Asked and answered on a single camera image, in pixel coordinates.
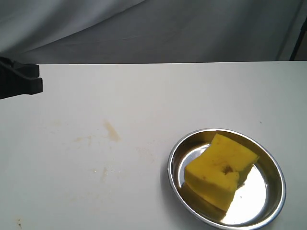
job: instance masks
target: stainless steel bowl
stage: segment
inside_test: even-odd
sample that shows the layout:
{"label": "stainless steel bowl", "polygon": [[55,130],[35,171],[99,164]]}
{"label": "stainless steel bowl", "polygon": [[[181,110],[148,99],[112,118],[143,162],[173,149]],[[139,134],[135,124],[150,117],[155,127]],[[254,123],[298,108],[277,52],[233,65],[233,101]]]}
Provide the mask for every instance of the stainless steel bowl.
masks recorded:
{"label": "stainless steel bowl", "polygon": [[[206,150],[216,133],[244,145],[260,156],[243,186],[237,189],[226,213],[199,198],[184,184],[185,166]],[[216,228],[261,228],[277,217],[285,202],[285,180],[276,160],[259,143],[231,130],[209,128],[186,135],[172,149],[167,170],[171,187],[183,206],[195,217]]]}

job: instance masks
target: black clamp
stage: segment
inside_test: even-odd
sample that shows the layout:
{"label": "black clamp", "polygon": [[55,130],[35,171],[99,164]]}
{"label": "black clamp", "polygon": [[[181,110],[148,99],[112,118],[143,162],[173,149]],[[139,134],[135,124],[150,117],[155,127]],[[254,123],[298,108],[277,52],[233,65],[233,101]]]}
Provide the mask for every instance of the black clamp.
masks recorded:
{"label": "black clamp", "polygon": [[39,66],[21,64],[0,57],[0,99],[21,94],[36,94],[43,91]]}

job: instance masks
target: table surface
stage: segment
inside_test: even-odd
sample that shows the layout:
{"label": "table surface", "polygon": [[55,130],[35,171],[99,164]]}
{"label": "table surface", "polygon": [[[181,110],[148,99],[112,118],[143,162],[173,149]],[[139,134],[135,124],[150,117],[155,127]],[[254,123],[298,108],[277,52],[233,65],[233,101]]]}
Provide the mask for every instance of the table surface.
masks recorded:
{"label": "table surface", "polygon": [[211,230],[166,161],[200,128],[245,134],[287,185],[265,229],[307,224],[307,62],[42,65],[44,92],[0,101],[0,229]]}

